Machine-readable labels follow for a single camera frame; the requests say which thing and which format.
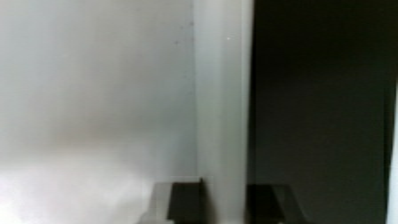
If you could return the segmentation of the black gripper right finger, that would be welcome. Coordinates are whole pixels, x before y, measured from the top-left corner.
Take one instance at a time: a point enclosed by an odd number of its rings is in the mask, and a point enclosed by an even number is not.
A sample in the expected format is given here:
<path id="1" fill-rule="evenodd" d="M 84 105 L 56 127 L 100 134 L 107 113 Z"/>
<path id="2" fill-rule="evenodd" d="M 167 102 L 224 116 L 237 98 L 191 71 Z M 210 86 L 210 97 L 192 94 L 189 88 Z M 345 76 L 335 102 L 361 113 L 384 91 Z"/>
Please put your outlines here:
<path id="1" fill-rule="evenodd" d="M 288 185 L 247 186 L 247 224 L 313 224 Z"/>

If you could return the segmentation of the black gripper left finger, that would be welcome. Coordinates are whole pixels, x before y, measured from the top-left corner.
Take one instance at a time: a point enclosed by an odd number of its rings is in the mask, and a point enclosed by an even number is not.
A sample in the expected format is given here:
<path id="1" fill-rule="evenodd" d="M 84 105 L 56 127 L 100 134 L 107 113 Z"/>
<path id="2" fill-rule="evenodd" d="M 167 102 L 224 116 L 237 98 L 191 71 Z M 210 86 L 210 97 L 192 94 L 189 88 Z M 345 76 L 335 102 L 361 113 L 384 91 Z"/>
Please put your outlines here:
<path id="1" fill-rule="evenodd" d="M 141 224 L 207 224 L 207 187 L 201 178 L 155 184 Z"/>

